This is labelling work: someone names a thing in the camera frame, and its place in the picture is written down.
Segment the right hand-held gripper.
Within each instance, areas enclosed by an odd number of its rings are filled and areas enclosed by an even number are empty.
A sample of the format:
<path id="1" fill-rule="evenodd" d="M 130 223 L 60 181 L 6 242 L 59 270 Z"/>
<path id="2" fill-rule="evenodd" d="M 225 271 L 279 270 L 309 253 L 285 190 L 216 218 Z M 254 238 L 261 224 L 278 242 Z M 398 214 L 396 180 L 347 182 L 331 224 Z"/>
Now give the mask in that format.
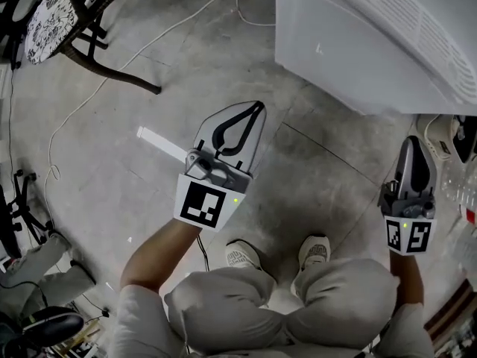
<path id="1" fill-rule="evenodd" d="M 427 251 L 434 236 L 437 170 L 417 136 L 404 139 L 394 178 L 382 184 L 378 207 L 385 222 L 388 248 L 412 256 Z"/>

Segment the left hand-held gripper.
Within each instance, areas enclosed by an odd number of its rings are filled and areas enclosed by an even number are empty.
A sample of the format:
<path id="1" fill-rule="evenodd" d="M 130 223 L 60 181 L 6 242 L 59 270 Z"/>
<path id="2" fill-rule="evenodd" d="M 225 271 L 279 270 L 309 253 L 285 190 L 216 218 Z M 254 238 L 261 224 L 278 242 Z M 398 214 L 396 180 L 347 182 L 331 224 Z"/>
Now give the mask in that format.
<path id="1" fill-rule="evenodd" d="M 242 102 L 203 121 L 177 181 L 174 218 L 220 231 L 253 180 L 250 168 L 266 120 L 261 101 Z"/>

